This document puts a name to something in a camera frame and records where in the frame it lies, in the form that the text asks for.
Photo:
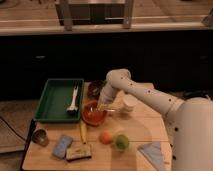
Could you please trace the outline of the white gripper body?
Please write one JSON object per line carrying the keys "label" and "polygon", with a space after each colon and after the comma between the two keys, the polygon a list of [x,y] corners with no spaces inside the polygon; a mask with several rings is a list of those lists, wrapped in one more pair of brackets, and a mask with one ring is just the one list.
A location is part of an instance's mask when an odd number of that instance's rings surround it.
{"label": "white gripper body", "polygon": [[105,105],[111,104],[116,97],[116,89],[113,88],[109,83],[106,83],[101,89],[98,107],[102,108]]}

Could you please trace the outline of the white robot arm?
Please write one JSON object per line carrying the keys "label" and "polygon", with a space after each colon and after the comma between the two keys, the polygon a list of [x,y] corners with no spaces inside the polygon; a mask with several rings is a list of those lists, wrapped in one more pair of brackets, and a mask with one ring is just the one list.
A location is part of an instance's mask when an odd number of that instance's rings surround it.
{"label": "white robot arm", "polygon": [[171,171],[213,171],[213,101],[182,100],[133,81],[128,69],[114,69],[106,75],[101,103],[112,103],[120,90],[174,123]]}

